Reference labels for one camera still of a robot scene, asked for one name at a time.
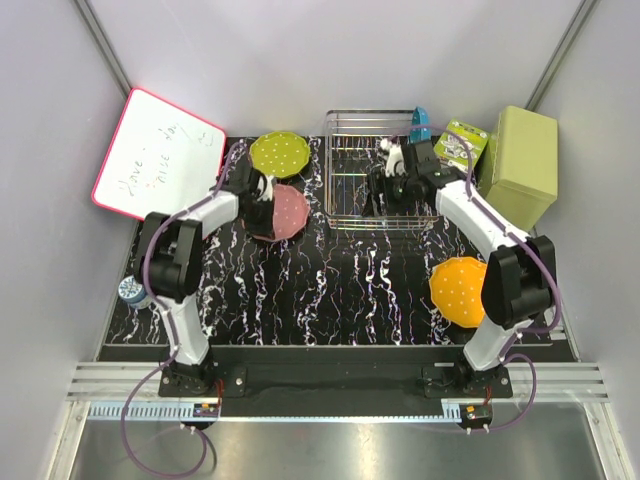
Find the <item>pink polka dot plate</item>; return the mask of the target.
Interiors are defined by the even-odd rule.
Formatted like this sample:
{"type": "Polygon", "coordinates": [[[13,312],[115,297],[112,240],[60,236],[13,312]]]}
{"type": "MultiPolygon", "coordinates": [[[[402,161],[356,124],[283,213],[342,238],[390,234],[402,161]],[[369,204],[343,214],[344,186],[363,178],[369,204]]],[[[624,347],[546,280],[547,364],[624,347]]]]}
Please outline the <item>pink polka dot plate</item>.
{"type": "Polygon", "coordinates": [[[298,189],[290,185],[276,184],[274,202],[273,232],[259,233],[257,227],[250,226],[243,220],[242,225],[249,235],[267,242],[278,242],[291,239],[305,228],[311,208],[308,200],[298,189]]]}

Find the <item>blue polka dot plate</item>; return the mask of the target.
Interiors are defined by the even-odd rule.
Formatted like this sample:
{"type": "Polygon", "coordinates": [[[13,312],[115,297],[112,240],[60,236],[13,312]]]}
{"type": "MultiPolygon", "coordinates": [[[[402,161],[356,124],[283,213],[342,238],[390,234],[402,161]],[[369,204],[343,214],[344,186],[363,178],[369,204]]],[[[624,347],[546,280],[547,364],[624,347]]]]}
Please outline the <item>blue polka dot plate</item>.
{"type": "Polygon", "coordinates": [[[427,111],[417,106],[412,113],[412,129],[409,133],[409,142],[416,144],[424,141],[430,141],[432,137],[431,129],[428,128],[430,118],[427,111]]]}

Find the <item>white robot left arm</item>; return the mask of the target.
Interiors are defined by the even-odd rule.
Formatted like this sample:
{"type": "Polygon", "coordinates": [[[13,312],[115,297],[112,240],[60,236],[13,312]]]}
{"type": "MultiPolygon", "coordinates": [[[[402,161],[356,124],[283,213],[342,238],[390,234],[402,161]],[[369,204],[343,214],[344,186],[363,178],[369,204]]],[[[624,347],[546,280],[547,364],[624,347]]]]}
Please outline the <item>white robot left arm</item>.
{"type": "Polygon", "coordinates": [[[144,219],[135,278],[156,305],[169,338],[163,379],[193,395],[206,395],[220,384],[196,299],[204,241],[238,219],[251,233],[271,238],[276,184],[274,176],[250,167],[234,180],[219,180],[191,206],[144,219]]]}

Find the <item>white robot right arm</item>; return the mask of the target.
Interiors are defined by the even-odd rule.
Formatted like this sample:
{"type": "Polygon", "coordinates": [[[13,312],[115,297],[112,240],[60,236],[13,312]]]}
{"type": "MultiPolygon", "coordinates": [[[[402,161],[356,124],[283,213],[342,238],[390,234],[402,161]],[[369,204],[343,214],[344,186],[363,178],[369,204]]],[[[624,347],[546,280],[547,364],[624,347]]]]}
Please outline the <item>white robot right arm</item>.
{"type": "Polygon", "coordinates": [[[369,210],[425,202],[453,222],[486,262],[482,319],[445,376],[446,387],[476,396],[507,363],[516,339],[545,333],[535,319],[559,306],[554,244],[509,223],[477,192],[472,172],[444,165],[430,142],[400,144],[384,138],[378,154],[384,163],[368,175],[369,210]]]}

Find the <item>green polka dot plate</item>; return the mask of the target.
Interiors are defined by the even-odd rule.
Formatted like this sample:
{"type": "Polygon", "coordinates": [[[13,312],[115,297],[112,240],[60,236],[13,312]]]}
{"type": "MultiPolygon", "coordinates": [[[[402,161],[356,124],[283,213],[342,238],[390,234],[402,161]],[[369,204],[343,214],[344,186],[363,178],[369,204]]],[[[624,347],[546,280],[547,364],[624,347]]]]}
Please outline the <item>green polka dot plate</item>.
{"type": "Polygon", "coordinates": [[[260,136],[249,149],[253,167],[277,179],[299,174],[308,164],[311,149],[307,140],[293,132],[275,131],[260,136]]]}

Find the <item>green printed cardboard box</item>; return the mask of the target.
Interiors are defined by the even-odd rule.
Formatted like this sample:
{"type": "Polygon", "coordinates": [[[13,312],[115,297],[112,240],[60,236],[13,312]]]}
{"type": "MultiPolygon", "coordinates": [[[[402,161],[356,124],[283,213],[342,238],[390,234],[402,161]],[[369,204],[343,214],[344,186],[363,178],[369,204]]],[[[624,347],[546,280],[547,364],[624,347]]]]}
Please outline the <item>green printed cardboard box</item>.
{"type": "Polygon", "coordinates": [[[485,130],[452,119],[437,141],[434,152],[441,161],[467,172],[468,167],[474,167],[480,159],[488,138],[489,133],[485,130]]]}

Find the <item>pink framed whiteboard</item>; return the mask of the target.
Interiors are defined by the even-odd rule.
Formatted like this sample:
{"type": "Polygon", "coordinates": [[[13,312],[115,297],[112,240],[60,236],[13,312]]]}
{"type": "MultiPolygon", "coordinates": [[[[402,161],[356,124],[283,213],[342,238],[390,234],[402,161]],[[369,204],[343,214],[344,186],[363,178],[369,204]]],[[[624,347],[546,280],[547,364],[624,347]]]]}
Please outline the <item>pink framed whiteboard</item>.
{"type": "Polygon", "coordinates": [[[202,199],[223,164],[226,133],[160,97],[131,90],[91,198],[107,210],[144,219],[202,199]]]}

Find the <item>orange polka dot plate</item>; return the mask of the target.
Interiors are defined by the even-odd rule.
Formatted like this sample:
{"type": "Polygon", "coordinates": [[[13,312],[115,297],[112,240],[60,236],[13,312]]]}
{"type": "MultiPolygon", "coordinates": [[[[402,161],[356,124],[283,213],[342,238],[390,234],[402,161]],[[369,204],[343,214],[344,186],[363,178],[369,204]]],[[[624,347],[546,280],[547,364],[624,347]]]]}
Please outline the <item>orange polka dot plate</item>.
{"type": "Polygon", "coordinates": [[[481,291],[487,264],[454,257],[437,265],[429,279],[431,301],[442,316],[465,329],[478,328],[485,317],[481,291]]]}

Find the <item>blue white round container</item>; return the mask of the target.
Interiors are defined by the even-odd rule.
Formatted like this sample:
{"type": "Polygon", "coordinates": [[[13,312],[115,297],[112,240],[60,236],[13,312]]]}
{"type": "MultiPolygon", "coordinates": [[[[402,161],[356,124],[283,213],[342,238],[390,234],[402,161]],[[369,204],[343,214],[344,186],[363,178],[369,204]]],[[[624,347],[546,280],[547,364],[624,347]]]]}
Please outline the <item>blue white round container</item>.
{"type": "Polygon", "coordinates": [[[133,276],[127,276],[118,285],[119,298],[133,309],[145,309],[151,303],[144,286],[133,276]]]}

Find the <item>pale green bin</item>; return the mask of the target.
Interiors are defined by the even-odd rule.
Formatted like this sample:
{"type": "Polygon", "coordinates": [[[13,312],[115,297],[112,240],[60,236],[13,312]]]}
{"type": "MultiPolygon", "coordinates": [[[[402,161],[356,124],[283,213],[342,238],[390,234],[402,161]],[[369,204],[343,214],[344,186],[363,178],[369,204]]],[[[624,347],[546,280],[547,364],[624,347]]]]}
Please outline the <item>pale green bin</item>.
{"type": "Polygon", "coordinates": [[[477,191],[521,230],[532,230],[557,199],[558,138],[556,119],[507,106],[474,167],[477,191]]]}

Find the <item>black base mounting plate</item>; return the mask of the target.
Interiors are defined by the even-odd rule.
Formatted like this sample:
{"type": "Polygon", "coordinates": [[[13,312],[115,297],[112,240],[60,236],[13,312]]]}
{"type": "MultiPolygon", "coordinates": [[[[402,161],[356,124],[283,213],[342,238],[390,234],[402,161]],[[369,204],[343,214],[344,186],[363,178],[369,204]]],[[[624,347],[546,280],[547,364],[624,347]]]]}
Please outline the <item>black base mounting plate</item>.
{"type": "Polygon", "coordinates": [[[223,398],[226,417],[426,417],[444,399],[511,400],[516,360],[465,387],[459,346],[214,347],[203,378],[165,368],[162,397],[223,398]]]}

